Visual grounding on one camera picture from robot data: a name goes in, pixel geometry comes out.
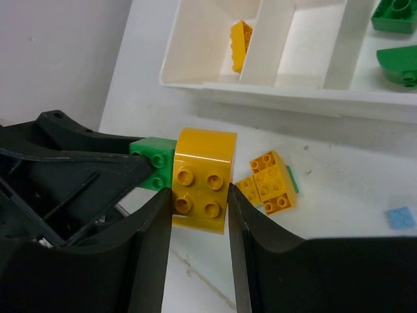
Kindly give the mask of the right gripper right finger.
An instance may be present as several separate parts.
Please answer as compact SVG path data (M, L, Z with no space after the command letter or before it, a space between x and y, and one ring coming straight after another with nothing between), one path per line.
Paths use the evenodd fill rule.
M239 312L415 312L416 239L303 239L228 190Z

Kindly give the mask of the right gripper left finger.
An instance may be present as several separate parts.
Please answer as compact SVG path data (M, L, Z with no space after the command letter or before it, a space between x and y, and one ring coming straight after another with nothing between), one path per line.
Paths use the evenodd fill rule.
M1 241L2 312L160 312L171 190L73 246Z

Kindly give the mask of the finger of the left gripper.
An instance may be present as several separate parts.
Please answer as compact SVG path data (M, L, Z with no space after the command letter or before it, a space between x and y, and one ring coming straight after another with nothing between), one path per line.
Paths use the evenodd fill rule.
M59 110L1 127L1 237L79 241L153 172L131 136L95 132Z

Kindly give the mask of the green small lego brick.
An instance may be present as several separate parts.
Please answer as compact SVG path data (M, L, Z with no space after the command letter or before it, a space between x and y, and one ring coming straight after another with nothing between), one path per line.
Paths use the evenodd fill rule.
M156 137L143 138L130 144L130 154L147 157L154 168L154 172L139 184L140 188L159 191L171 187L176 145L176 140Z

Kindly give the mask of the yellow curved lego brick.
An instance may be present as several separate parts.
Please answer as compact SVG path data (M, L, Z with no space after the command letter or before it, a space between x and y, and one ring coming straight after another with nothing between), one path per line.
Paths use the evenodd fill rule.
M173 160L173 225L223 234L237 134L184 128Z

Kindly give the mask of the yellow long lego brick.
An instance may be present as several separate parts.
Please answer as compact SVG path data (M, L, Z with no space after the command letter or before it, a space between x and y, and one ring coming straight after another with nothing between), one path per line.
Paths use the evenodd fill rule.
M230 30L233 71L239 74L244 66L252 33L252 27L243 20L234 24Z

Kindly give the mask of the green lego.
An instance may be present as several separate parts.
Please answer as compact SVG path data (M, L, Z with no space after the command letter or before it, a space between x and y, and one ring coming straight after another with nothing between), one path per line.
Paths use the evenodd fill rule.
M416 45L377 50L384 77L404 87L416 87Z

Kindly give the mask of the green square lego brick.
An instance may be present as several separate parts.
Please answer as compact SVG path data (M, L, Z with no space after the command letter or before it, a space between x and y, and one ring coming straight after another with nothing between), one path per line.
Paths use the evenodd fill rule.
M371 17L377 31L411 35L416 30L416 0L381 0Z

